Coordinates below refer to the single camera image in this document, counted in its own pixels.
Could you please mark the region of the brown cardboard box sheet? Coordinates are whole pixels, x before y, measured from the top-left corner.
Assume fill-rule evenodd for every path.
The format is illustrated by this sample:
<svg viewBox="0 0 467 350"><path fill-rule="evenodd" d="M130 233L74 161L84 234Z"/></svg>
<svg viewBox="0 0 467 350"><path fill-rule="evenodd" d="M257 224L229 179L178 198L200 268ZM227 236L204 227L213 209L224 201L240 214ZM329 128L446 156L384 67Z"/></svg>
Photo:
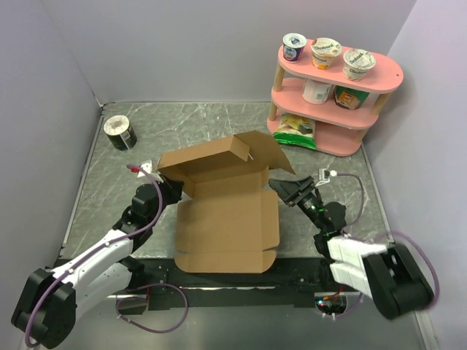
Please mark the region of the brown cardboard box sheet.
<svg viewBox="0 0 467 350"><path fill-rule="evenodd" d="M264 273L277 258L279 198L269 172L293 173L270 134L238 133L165 152L167 179L183 183L177 204L176 266L186 273Z"/></svg>

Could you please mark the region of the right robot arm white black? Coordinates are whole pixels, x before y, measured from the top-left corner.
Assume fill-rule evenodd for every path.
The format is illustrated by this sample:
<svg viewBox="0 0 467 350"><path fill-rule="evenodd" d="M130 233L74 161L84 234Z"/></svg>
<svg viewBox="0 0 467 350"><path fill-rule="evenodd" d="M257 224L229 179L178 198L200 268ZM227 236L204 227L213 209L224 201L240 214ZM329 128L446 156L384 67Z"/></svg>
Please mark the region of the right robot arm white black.
<svg viewBox="0 0 467 350"><path fill-rule="evenodd" d="M324 203L318 188L341 174L320 170L299 180L270 179L269 187L289 207L297 206L319 230L314 235L317 251L329 266L319 272L320 285L333 291L344 284L371 298L380 314L389 320L413 311L429 310L437 304L439 278L424 251L407 238L424 260L433 277L429 283L410 249L404 244L374 243L352 238L346 231L346 207Z"/></svg>

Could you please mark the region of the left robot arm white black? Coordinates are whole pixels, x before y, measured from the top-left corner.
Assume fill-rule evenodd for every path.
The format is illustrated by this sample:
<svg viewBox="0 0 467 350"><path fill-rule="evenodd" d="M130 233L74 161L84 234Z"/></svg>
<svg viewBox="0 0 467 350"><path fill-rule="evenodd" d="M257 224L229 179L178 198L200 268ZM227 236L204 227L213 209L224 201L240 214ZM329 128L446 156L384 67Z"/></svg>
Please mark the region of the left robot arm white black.
<svg viewBox="0 0 467 350"><path fill-rule="evenodd" d="M180 181L150 177L100 241L57 268L38 268L29 275L11 318L27 348L54 349L101 300L144 286L144 266L131 254L152 235L163 210L181 200L182 188Z"/></svg>

